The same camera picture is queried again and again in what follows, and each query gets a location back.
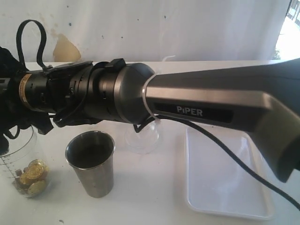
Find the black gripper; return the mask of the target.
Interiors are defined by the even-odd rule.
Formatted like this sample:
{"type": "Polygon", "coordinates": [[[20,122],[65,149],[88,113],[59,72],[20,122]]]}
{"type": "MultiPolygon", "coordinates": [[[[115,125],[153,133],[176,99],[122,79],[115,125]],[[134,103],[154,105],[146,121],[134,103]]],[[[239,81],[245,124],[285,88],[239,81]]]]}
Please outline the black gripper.
{"type": "Polygon", "coordinates": [[[44,112],[29,110],[19,97],[19,82],[28,69],[6,48],[0,49],[0,153],[9,152],[8,139],[16,139],[21,129],[35,126],[46,135],[53,129],[44,112]]]}

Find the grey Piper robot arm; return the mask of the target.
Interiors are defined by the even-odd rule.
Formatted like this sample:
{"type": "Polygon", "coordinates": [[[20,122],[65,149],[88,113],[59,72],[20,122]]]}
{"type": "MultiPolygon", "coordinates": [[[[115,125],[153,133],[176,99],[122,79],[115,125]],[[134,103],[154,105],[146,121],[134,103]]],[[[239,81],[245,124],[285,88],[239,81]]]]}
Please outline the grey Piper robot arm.
{"type": "Polygon", "coordinates": [[[0,135],[13,127],[141,125],[153,116],[248,133],[274,175],[300,168],[300,61],[156,75],[123,59],[28,70],[0,50],[0,135]]]}

